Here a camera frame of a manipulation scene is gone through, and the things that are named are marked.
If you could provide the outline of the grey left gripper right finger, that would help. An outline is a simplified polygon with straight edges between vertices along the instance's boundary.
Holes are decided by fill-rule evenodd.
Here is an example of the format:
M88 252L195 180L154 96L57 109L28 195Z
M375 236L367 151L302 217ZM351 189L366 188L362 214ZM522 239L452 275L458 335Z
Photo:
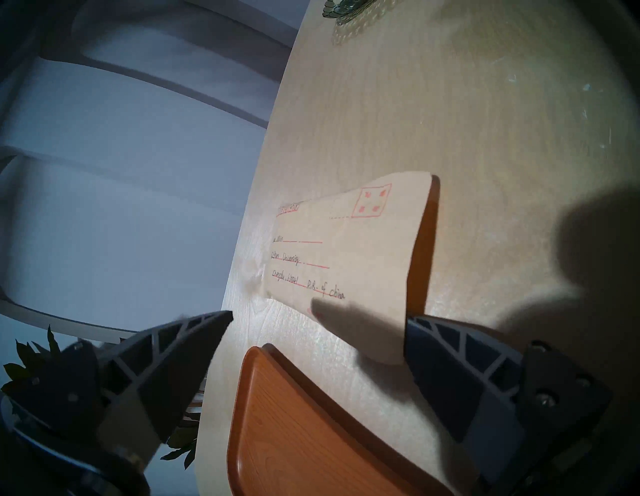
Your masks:
M474 495L532 495L593 431L611 389L543 340L524 353L491 335L408 317L404 359L420 393L479 472Z

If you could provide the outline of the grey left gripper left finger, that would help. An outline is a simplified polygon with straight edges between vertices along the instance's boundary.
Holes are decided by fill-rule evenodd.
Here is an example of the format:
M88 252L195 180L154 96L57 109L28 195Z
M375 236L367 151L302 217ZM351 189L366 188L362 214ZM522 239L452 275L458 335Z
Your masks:
M109 349L80 340L9 394L15 438L87 471L144 471L180 423L233 313L169 322Z

